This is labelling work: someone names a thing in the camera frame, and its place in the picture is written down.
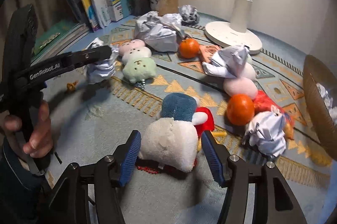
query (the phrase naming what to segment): red plush toy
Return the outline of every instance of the red plush toy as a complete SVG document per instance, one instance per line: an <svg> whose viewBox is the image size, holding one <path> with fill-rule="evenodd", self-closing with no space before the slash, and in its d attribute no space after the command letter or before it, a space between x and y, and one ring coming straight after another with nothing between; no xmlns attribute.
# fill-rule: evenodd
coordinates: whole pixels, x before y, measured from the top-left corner
<svg viewBox="0 0 337 224"><path fill-rule="evenodd" d="M195 111L204 112L207 114L207 117L208 117L208 119L203 124L195 125L195 128L198 133L198 137L200 138L202 132L205 130L214 131L214 119L213 119L213 115L211 111L206 107L197 107Z"/></svg>

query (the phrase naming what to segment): lamp base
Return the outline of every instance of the lamp base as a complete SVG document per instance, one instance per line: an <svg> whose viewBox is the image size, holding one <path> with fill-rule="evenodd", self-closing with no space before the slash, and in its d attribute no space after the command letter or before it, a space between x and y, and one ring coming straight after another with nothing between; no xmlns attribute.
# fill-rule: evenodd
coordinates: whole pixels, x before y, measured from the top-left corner
<svg viewBox="0 0 337 224"><path fill-rule="evenodd" d="M222 47L244 44L249 46L251 55L261 51L262 42L253 32L246 30L245 33L237 32L230 28L227 22L211 22L205 27L206 36L217 45Z"/></svg>

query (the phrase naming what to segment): pink plush toy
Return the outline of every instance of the pink plush toy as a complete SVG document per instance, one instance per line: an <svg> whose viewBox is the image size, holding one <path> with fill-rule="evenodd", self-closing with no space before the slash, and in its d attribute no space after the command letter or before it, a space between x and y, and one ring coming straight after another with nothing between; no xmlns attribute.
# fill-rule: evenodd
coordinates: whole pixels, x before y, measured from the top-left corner
<svg viewBox="0 0 337 224"><path fill-rule="evenodd" d="M125 52L133 49L133 48L139 48L141 46L145 46L145 43L143 40L132 40L130 42L126 42L124 44L122 44L120 47L119 47L119 55L120 56L123 56Z"/></svg>

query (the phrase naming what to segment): white lamp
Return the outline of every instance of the white lamp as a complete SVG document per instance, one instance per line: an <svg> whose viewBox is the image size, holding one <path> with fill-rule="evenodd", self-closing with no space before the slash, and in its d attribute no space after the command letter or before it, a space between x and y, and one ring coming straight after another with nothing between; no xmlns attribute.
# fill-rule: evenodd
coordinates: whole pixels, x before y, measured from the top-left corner
<svg viewBox="0 0 337 224"><path fill-rule="evenodd" d="M250 54L257 54L262 48L261 40L247 29L252 0L235 0L230 23L211 22L205 27L206 36L216 44L227 47L244 44Z"/></svg>

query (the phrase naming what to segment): green book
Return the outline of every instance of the green book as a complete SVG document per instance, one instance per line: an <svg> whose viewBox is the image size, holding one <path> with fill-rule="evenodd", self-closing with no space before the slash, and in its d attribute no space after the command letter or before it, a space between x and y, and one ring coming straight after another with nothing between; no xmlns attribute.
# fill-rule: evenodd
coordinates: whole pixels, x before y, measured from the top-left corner
<svg viewBox="0 0 337 224"><path fill-rule="evenodd" d="M31 62L35 61L51 46L79 27L80 24L65 19L53 25L48 31L36 39Z"/></svg>

